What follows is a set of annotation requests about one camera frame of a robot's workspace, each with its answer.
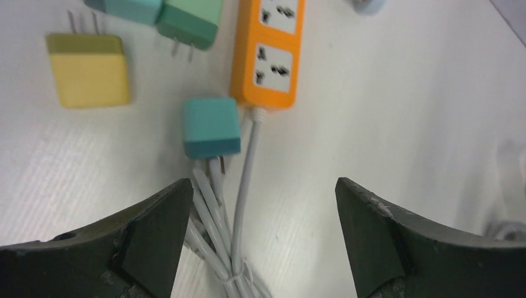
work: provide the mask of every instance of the green power adapter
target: green power adapter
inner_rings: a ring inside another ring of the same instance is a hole
[[[214,43],[222,7],[223,0],[166,0],[157,31],[176,42],[207,50]]]

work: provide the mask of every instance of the dark green metal jaw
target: dark green metal jaw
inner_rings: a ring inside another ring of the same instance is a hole
[[[0,297],[170,297],[192,196],[182,179],[49,242],[0,247]]]

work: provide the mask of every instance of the white tabletop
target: white tabletop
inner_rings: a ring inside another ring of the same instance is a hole
[[[102,17],[123,38],[133,104],[66,110],[44,41],[80,0],[0,2],[0,245],[49,240],[189,175],[184,99],[228,94],[237,1],[213,48],[171,58],[145,25]],[[489,1],[346,0],[306,5],[296,105],[269,116],[257,149],[243,249],[275,297],[355,297],[334,197],[340,176],[440,223],[479,233],[501,197],[496,148],[526,143],[526,49]],[[229,213],[243,163],[226,177]],[[183,249],[173,297],[216,297]]]

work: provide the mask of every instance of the yellow power adapter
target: yellow power adapter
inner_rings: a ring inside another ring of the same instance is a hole
[[[230,94],[243,107],[296,100],[305,0],[239,2]]]
[[[56,91],[63,107],[110,107],[130,103],[128,71],[122,40],[96,34],[77,34],[68,11],[72,33],[46,36]]]

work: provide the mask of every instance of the outlet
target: outlet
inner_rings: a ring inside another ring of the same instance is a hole
[[[299,0],[261,0],[259,21],[262,25],[289,34],[296,33]]]
[[[274,91],[290,92],[292,53],[263,43],[256,45],[254,84]]]

